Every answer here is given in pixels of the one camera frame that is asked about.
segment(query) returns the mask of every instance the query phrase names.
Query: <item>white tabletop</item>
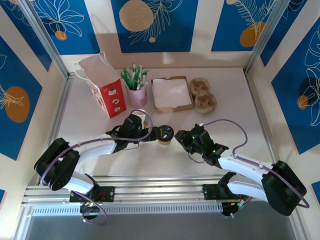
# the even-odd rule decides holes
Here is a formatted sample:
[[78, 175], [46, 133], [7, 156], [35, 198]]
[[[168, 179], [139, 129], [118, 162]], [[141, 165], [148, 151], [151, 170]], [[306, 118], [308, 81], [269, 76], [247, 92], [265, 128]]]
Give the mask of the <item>white tabletop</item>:
[[[164, 68], [150, 69], [147, 80], [186, 76], [207, 78], [217, 99], [214, 112], [200, 114], [196, 109], [173, 113], [158, 114], [151, 90], [147, 85], [147, 105], [144, 109], [152, 118], [154, 126], [169, 125], [175, 132], [191, 130], [195, 123], [207, 123], [217, 119], [236, 121], [248, 133], [248, 143], [238, 153], [264, 162], [271, 162], [268, 146], [265, 141], [253, 100], [248, 89], [246, 78], [241, 68]], [[114, 126], [123, 123], [133, 109], [126, 99], [127, 111], [108, 119], [103, 109], [94, 99], [86, 81], [73, 80], [70, 95], [59, 130], [59, 137], [71, 144], [79, 141], [98, 138]], [[206, 126], [214, 142], [234, 148], [243, 143], [245, 137], [241, 130], [229, 122], [217, 122]], [[201, 156], [193, 157], [201, 161]], [[182, 146], [173, 139], [168, 146], [161, 146], [157, 141], [141, 143], [139, 149], [121, 151], [112, 155], [103, 155], [79, 164], [80, 173], [94, 176], [181, 176], [224, 174], [226, 171], [206, 163], [192, 162]]]

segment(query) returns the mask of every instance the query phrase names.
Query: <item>paper bag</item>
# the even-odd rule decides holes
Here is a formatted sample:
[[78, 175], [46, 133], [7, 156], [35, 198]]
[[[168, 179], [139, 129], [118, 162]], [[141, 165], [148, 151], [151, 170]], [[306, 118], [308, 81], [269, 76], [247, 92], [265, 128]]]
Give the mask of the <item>paper bag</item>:
[[[83, 72], [84, 77], [77, 74], [76, 66]], [[109, 118], [127, 109], [120, 75], [106, 60], [104, 52], [76, 63], [74, 72], [79, 78], [86, 80], [93, 96]]]

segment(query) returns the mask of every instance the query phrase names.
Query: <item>wall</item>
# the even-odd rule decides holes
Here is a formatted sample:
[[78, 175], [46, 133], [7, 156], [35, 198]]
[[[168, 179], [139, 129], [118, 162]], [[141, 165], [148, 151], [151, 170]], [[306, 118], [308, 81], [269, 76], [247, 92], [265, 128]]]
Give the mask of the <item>wall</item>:
[[[302, 71], [306, 74], [307, 67], [304, 64], [305, 53], [303, 55], [300, 54], [299, 57], [297, 57], [297, 61], [299, 60], [301, 64], [292, 64], [290, 57], [296, 52], [295, 49], [299, 46], [319, 17], [320, 2], [318, 0], [308, 0], [266, 67], [264, 67], [261, 59], [259, 59], [249, 75], [249, 80], [255, 85], [255, 93], [257, 93], [260, 98], [261, 106], [265, 113], [264, 120], [268, 123], [270, 139], [276, 150], [276, 156], [290, 165], [307, 188], [305, 197], [310, 204], [310, 208], [305, 209], [299, 207], [299, 211], [303, 216], [303, 221], [305, 222], [306, 229], [312, 240], [319, 239], [320, 236], [320, 228], [317, 221], [320, 215], [320, 205], [311, 186], [312, 183], [320, 180], [320, 144], [308, 150], [304, 149], [305, 151], [301, 150], [301, 148], [299, 150], [299, 147], [297, 148], [297, 146], [299, 146], [297, 138], [291, 132], [293, 131], [292, 125], [290, 124], [291, 120], [288, 115], [284, 115], [284, 112], [286, 111], [283, 112], [282, 108], [284, 108], [284, 104], [291, 103], [289, 97], [293, 96], [293, 104], [290, 105], [291, 111], [298, 111], [299, 114], [295, 115], [295, 120], [301, 121], [301, 123], [299, 123], [301, 125], [296, 125], [296, 127], [303, 127], [302, 121], [305, 117], [311, 117], [310, 106], [307, 106], [305, 110], [298, 108], [298, 88], [294, 87], [296, 76], [299, 76]], [[291, 63], [290, 70], [283, 73], [287, 61], [288, 63]], [[287, 82], [289, 83], [291, 80], [291, 84], [289, 83], [282, 87], [283, 92], [288, 96], [288, 100], [286, 103], [282, 103], [281, 106], [279, 103], [279, 101], [281, 101], [279, 91], [276, 91], [278, 96], [275, 94], [275, 90], [279, 89], [278, 84], [275, 84], [278, 82], [279, 76], [282, 76], [282, 79], [279, 79], [280, 83], [281, 81], [284, 82], [286, 80], [288, 80]], [[314, 133], [319, 131], [319, 126], [314, 126], [313, 131]], [[305, 129], [305, 135], [301, 133], [298, 137], [304, 138], [305, 141], [309, 141], [312, 137], [316, 137], [316, 140], [319, 140], [319, 135], [312, 136], [309, 128]]]
[[[0, 22], [1, 38], [22, 61], [23, 65], [26, 67], [25, 71], [36, 79], [38, 82], [37, 86], [39, 86], [37, 88], [41, 89], [38, 101], [35, 102], [36, 106], [33, 115], [31, 112], [29, 113], [28, 118], [32, 117], [32, 119], [27, 126], [26, 135], [23, 135], [24, 140], [22, 148], [19, 151], [17, 158], [14, 159], [12, 156], [9, 157], [10, 154], [4, 155], [0, 153], [0, 189], [5, 190], [4, 198], [0, 201], [0, 239], [3, 240], [9, 239], [12, 231], [15, 229], [16, 219], [26, 186], [35, 175], [35, 171], [33, 170], [34, 163], [39, 156], [41, 156], [46, 147], [46, 142], [65, 80], [54, 64], [51, 64], [48, 69], [45, 68], [43, 63], [39, 61], [39, 56], [37, 57], [35, 55], [34, 49], [32, 49], [24, 40], [23, 36], [19, 33], [18, 29], [9, 19], [2, 7], [0, 7]], [[6, 59], [7, 61], [2, 70], [7, 67], [7, 64], [10, 64], [10, 58], [7, 57]], [[6, 75], [2, 74], [2, 70], [0, 72], [1, 84], [15, 84], [15, 81], [17, 80], [16, 76], [18, 76], [22, 68], [17, 68]], [[26, 75], [20, 76], [21, 82], [23, 82], [26, 77]], [[28, 94], [31, 101], [33, 91], [31, 90]], [[11, 121], [12, 126], [4, 124], [9, 119], [8, 117], [7, 119], [5, 118], [5, 113], [8, 114], [5, 107], [0, 109], [0, 114], [2, 114], [0, 116], [0, 135], [2, 136], [0, 146], [6, 144], [8, 139], [12, 136], [15, 136], [17, 139], [21, 137], [20, 133], [16, 132], [16, 128], [12, 127], [14, 124], [18, 126], [16, 122]], [[4, 135], [4, 131], [8, 131], [8, 134], [10, 135]]]
[[[33, 5], [73, 71], [74, 63], [99, 50], [114, 68], [132, 63], [146, 68], [244, 67], [276, 1], [57, 0], [54, 11], [63, 2], [61, 9], [74, 12], [72, 17], [63, 13], [54, 24], [44, 4], [53, 0]], [[262, 8], [265, 12], [256, 14]]]

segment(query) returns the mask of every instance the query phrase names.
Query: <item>purple cable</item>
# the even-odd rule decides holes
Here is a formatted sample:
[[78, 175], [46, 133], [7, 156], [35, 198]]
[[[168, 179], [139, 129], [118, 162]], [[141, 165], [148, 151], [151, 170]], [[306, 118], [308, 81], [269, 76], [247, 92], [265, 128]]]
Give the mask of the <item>purple cable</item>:
[[[229, 119], [218, 119], [218, 120], [214, 120], [214, 121], [208, 122], [208, 123], [206, 123], [206, 124], [203, 124], [203, 126], [207, 126], [207, 125], [210, 125], [210, 124], [213, 124], [213, 123], [216, 123], [216, 122], [220, 122], [220, 121], [226, 121], [226, 122], [233, 123], [233, 124], [237, 125], [237, 126], [242, 130], [242, 132], [244, 133], [245, 141], [244, 141], [244, 143], [236, 146], [236, 147], [233, 149], [233, 151], [232, 151], [233, 156], [234, 156], [236, 159], [238, 159], [238, 160], [240, 160], [240, 161], [242, 161], [242, 162], [245, 162], [245, 163], [247, 163], [247, 164], [251, 164], [251, 165], [254, 165], [254, 166], [260, 168], [260, 164], [259, 164], [259, 163], [254, 162], [254, 161], [251, 161], [251, 160], [246, 159], [246, 158], [243, 158], [243, 157], [240, 157], [240, 156], [236, 156], [236, 150], [239, 149], [239, 148], [241, 148], [241, 147], [243, 147], [243, 146], [246, 145], [247, 142], [248, 142], [248, 135], [247, 135], [245, 129], [244, 129], [242, 126], [240, 126], [238, 123], [236, 123], [235, 121], [229, 120]], [[275, 175], [276, 177], [278, 177], [282, 182], [284, 182], [284, 184], [286, 184], [286, 185], [304, 202], [305, 205], [302, 205], [302, 204], [299, 203], [299, 204], [298, 204], [299, 207], [303, 207], [303, 208], [306, 208], [306, 209], [310, 208], [310, 205], [309, 205], [309, 203], [307, 202], [307, 200], [304, 198], [304, 196], [302, 196], [302, 195], [300, 194], [300, 192], [298, 192], [298, 191], [297, 191], [287, 180], [285, 180], [279, 173], [275, 172], [274, 170], [272, 170], [272, 169], [270, 169], [270, 168], [268, 168], [268, 167], [266, 167], [266, 166], [262, 166], [262, 169], [264, 169], [264, 170], [272, 173], [272, 174]]]
[[[56, 156], [56, 158], [49, 164], [49, 166], [45, 169], [45, 171], [43, 172], [41, 178], [40, 178], [40, 185], [41, 186], [44, 186], [44, 179], [46, 177], [46, 175], [48, 174], [48, 172], [50, 171], [50, 169], [53, 167], [53, 165], [59, 160], [59, 158], [61, 158], [63, 155], [65, 155], [67, 152], [69, 152], [70, 150], [74, 149], [74, 148], [77, 148], [77, 147], [80, 147], [80, 146], [83, 146], [83, 145], [87, 145], [87, 144], [92, 144], [92, 143], [96, 143], [96, 142], [102, 142], [102, 141], [107, 141], [107, 140], [123, 140], [123, 141], [141, 141], [145, 138], [147, 138], [150, 134], [151, 134], [151, 131], [152, 131], [152, 128], [153, 128], [153, 122], [152, 122], [152, 119], [151, 117], [148, 115], [148, 113], [142, 109], [135, 109], [135, 110], [132, 110], [130, 112], [130, 114], [132, 114], [133, 112], [140, 112], [140, 113], [143, 113], [145, 114], [147, 117], [148, 117], [148, 120], [150, 121], [150, 128], [149, 128], [149, 132], [143, 136], [143, 137], [139, 137], [139, 138], [124, 138], [124, 137], [104, 137], [104, 138], [96, 138], [96, 139], [92, 139], [92, 140], [88, 140], [88, 141], [83, 141], [83, 142], [80, 142], [78, 144], [75, 144], [75, 145], [72, 145], [70, 147], [68, 147], [66, 150], [62, 151], [58, 156]], [[101, 222], [101, 223], [96, 223], [96, 222], [91, 222], [91, 221], [87, 221], [84, 219], [84, 214], [82, 214], [82, 217], [83, 219], [85, 220], [86, 223], [90, 223], [90, 224], [95, 224], [95, 225], [100, 225], [100, 224], [103, 224], [107, 221], [107, 213], [105, 212], [105, 210], [99, 206], [99, 204], [97, 204], [95, 201], [91, 200], [90, 198], [88, 198], [87, 196], [85, 196], [84, 194], [82, 193], [79, 193], [79, 192], [76, 192], [74, 191], [76, 194], [80, 195], [81, 197], [83, 197], [84, 199], [92, 202], [93, 204], [95, 204], [102, 212], [103, 214], [105, 215], [105, 221], [104, 222]]]

